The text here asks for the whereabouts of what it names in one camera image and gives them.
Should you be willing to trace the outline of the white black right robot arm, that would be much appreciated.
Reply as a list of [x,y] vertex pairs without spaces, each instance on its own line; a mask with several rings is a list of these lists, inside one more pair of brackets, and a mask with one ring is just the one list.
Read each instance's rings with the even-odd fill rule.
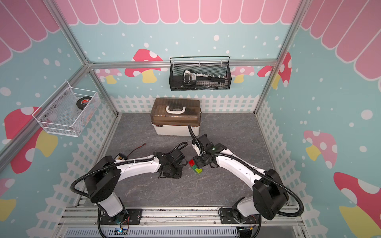
[[198,169],[205,166],[226,169],[252,189],[251,197],[242,197],[232,206],[236,222],[244,223],[254,215],[272,220],[276,215],[299,217],[304,213],[301,198],[283,184],[275,170],[251,165],[226,146],[210,142],[206,134],[196,137],[190,125],[188,130],[197,153],[193,161]]

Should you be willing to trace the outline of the lime green square lego brick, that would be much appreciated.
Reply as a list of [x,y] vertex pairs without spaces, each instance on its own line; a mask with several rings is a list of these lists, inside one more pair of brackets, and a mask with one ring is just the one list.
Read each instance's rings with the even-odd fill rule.
[[202,171],[203,171],[203,169],[198,169],[198,168],[195,168],[195,170],[194,170],[197,174],[201,174],[202,173]]

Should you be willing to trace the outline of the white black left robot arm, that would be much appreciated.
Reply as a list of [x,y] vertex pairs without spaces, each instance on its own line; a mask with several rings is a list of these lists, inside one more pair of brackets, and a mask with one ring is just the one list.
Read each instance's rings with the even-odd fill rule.
[[147,157],[136,159],[114,159],[112,156],[106,156],[89,172],[72,182],[70,190],[96,204],[99,219],[105,218],[122,224],[131,216],[114,192],[117,183],[148,173],[157,173],[160,179],[179,179],[183,167],[188,164],[181,151],[187,145],[187,142],[182,142],[170,152],[154,152]]

